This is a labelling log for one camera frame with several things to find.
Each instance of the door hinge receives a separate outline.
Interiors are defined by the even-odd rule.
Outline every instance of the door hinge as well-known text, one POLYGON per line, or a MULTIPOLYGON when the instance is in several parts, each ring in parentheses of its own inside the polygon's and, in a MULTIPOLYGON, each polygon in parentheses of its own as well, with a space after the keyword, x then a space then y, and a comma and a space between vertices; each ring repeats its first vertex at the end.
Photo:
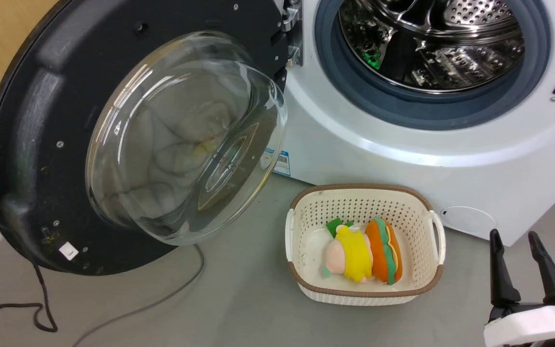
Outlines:
POLYGON ((303 36, 303 2, 302 0, 289 0, 284 4, 282 31, 288 38, 287 67, 304 64, 304 36, 303 36))

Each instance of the gray cable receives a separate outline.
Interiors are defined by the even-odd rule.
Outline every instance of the gray cable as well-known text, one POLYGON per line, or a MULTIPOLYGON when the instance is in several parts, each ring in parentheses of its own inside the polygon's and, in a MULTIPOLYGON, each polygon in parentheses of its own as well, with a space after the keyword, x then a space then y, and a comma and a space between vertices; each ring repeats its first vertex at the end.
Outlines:
POLYGON ((158 305, 160 305, 161 303, 163 303, 164 301, 167 301, 168 299, 172 298, 173 296, 177 295, 180 291, 182 291, 185 287, 187 287, 190 283, 192 283, 192 281, 194 281, 194 279, 196 279, 196 277, 198 277, 198 275, 200 275, 200 272, 202 272, 203 268, 205 267, 205 255, 202 254, 202 251, 200 250, 200 247, 198 246, 198 244, 194 244, 194 248, 196 248, 196 250, 198 251, 198 256, 200 256, 200 267, 198 268, 198 271, 196 271, 196 274, 194 274, 194 276, 192 276, 191 279, 189 279, 187 282, 185 282, 182 286, 180 286, 179 288, 177 288, 174 292, 172 292, 171 294, 168 294, 167 296, 163 297, 162 299, 159 299, 158 301, 149 304, 145 307, 139 308, 137 310, 133 310, 132 312, 128 312, 126 314, 122 314, 121 316, 117 316, 113 319, 104 321, 104 323, 98 325, 97 327, 94 327, 93 329, 91 329, 90 331, 86 332, 85 334, 83 334, 83 336, 81 336, 75 343, 74 345, 72 345, 72 347, 77 347, 87 336, 93 334, 94 332, 96 332, 97 330, 100 330, 102 328, 104 328, 107 325, 110 325, 111 323, 115 323, 118 320, 127 318, 129 316, 134 316, 134 314, 137 313, 141 313, 144 312, 148 309, 152 309, 153 307, 156 307, 158 305))

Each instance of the front-loading washing machine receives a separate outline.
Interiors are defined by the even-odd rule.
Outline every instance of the front-loading washing machine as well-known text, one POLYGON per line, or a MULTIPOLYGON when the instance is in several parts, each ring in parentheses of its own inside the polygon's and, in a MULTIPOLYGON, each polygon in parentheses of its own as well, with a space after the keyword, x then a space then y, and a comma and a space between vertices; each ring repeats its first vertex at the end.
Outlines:
POLYGON ((61 0, 0 84, 1 231, 53 270, 203 240, 273 170, 512 244, 555 202, 555 1, 61 0))
POLYGON ((277 170, 513 244, 555 203, 555 0, 308 0, 277 170))

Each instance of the sticker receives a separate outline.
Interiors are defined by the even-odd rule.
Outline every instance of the sticker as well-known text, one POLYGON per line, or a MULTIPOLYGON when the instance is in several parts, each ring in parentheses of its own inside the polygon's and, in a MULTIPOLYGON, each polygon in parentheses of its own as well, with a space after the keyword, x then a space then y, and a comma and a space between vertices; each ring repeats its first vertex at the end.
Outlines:
MULTIPOLYGON (((275 153, 274 149, 265 148, 262 158, 260 158, 260 167, 263 170, 269 167, 271 164, 271 159, 275 153)), ((291 159, 288 156, 288 152, 281 151, 280 156, 277 158, 276 166, 273 168, 273 172, 284 175, 284 176, 291 176, 291 159)))
POLYGON ((77 256, 77 254, 79 254, 79 251, 76 248, 74 248, 74 246, 72 246, 71 243, 69 242, 66 242, 63 246, 61 246, 59 248, 59 251, 68 260, 74 259, 74 257, 77 256))
POLYGON ((280 153, 280 156, 277 159, 277 164, 275 168, 273 168, 273 172, 288 177, 291 176, 291 159, 288 156, 288 152, 282 151, 280 153))

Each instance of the hamburger plush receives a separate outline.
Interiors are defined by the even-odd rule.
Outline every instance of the hamburger plush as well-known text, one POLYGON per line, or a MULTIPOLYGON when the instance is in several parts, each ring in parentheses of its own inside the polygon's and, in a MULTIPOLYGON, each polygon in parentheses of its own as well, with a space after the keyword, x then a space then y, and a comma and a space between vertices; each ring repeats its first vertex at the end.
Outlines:
POLYGON ((392 285, 401 279, 401 253, 391 224, 380 217, 370 221, 365 233, 337 226, 335 240, 326 250, 325 277, 343 274, 357 283, 376 277, 392 285))
POLYGON ((399 244, 391 224, 380 217, 375 217, 365 229, 365 235, 370 240, 373 255, 372 275, 388 285, 399 281, 403 266, 399 244))

